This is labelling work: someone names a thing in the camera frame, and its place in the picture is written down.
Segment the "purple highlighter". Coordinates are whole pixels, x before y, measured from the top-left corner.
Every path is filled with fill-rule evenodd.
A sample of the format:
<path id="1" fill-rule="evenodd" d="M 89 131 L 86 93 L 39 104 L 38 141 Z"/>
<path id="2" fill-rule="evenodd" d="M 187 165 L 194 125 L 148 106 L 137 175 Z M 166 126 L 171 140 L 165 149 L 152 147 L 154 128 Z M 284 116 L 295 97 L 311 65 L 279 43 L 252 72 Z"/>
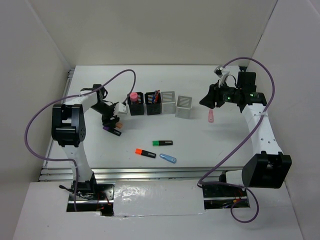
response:
<path id="1" fill-rule="evenodd" d="M 112 128 L 112 127 L 104 126 L 103 129 L 104 129 L 105 131 L 113 134 L 113 135 L 118 136 L 118 137 L 120 137 L 121 134 L 122 134 L 119 130 L 117 130 L 117 129 L 115 129 L 115 128 Z"/>

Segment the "orange eraser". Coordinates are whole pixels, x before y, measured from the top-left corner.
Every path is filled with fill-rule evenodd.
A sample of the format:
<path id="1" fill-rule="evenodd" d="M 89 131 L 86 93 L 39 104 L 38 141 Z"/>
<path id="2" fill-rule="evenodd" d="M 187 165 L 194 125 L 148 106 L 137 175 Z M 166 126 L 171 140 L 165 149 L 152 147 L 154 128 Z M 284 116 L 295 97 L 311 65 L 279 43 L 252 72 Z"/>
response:
<path id="1" fill-rule="evenodd" d="M 123 127 L 123 124 L 122 124 L 121 122 L 117 122 L 117 123 L 116 123 L 116 127 L 117 127 L 118 129 L 121 129 L 121 128 Z"/>

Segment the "pink eraser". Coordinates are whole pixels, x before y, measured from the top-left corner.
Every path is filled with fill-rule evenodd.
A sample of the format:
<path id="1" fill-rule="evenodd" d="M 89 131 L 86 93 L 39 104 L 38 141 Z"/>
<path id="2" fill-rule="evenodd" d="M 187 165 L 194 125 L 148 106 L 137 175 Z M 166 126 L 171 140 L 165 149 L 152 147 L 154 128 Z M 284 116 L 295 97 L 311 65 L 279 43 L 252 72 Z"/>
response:
<path id="1" fill-rule="evenodd" d="M 213 123 L 214 122 L 214 112 L 213 109 L 209 109 L 208 111 L 208 122 Z"/>

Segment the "pink capped pen tube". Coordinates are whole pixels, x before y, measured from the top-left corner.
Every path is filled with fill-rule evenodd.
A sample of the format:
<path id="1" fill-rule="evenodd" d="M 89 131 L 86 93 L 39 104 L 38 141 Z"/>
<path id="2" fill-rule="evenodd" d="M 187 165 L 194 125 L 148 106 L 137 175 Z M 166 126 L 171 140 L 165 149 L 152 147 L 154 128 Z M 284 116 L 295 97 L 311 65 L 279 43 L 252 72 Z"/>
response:
<path id="1" fill-rule="evenodd" d="M 139 104 L 139 95 L 137 92 L 131 92 L 129 95 L 130 104 L 131 105 L 137 105 Z"/>

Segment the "green highlighter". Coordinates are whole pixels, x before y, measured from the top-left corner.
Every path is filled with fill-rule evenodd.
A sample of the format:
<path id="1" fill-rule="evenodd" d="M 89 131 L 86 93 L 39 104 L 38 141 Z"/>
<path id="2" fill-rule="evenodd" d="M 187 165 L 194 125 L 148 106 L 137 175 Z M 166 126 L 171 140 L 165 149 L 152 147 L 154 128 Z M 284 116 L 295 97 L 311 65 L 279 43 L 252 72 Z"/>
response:
<path id="1" fill-rule="evenodd" d="M 153 146 L 172 146 L 172 140 L 154 140 L 152 141 Z"/>

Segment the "blue ballpoint pen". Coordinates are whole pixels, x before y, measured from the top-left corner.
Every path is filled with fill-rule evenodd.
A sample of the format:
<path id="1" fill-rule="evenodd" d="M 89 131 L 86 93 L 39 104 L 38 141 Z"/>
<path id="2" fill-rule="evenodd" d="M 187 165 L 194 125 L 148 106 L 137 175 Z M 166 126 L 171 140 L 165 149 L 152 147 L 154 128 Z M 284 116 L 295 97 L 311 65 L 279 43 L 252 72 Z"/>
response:
<path id="1" fill-rule="evenodd" d="M 152 97 L 152 101 L 151 101 L 152 104 L 155 104 L 155 103 L 156 103 L 157 95 L 158 95 L 158 92 L 155 91 L 154 94 L 153 94 L 153 97 Z"/>

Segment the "blue eraser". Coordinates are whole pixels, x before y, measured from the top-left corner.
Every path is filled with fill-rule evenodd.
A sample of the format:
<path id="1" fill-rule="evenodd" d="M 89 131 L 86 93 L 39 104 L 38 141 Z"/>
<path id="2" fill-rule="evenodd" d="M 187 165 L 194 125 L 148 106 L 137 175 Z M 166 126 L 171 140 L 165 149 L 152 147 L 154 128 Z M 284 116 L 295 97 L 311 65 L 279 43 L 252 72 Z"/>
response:
<path id="1" fill-rule="evenodd" d="M 164 153 L 161 153 L 159 155 L 160 158 L 166 160 L 167 162 L 170 162 L 172 164 L 175 164 L 177 162 L 177 159 L 173 156 L 170 156 L 170 155 L 167 155 L 167 154 L 164 154 Z"/>

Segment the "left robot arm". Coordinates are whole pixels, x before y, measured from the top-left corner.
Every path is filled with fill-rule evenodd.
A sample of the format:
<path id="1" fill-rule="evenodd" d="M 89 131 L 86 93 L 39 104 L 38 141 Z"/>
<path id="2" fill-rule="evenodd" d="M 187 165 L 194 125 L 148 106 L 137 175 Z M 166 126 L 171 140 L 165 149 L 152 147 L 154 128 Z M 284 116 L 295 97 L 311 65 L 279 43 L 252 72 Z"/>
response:
<path id="1" fill-rule="evenodd" d="M 52 108 L 51 135 L 70 159 L 73 182 L 70 191 L 77 196 L 92 200 L 97 197 L 99 187 L 84 149 L 87 134 L 85 112 L 93 109 L 101 114 L 103 129 L 120 136 L 116 129 L 120 118 L 116 114 L 118 102 L 106 104 L 107 90 L 101 84 L 83 88 L 80 95 L 65 103 L 57 103 Z"/>

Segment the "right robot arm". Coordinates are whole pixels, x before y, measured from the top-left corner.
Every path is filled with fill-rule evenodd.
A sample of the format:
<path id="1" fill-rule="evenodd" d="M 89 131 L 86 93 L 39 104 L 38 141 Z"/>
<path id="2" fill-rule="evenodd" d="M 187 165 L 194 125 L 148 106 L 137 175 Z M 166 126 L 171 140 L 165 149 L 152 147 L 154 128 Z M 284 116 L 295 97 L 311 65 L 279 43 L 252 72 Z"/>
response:
<path id="1" fill-rule="evenodd" d="M 238 72 L 235 86 L 228 86 L 230 72 L 222 67 L 216 69 L 219 80 L 211 84 L 207 95 L 199 102 L 210 108 L 225 103 L 236 104 L 248 125 L 253 156 L 241 172 L 242 183 L 249 188 L 279 189 L 290 170 L 292 159 L 279 147 L 265 109 L 268 102 L 262 92 L 257 92 L 256 73 Z"/>

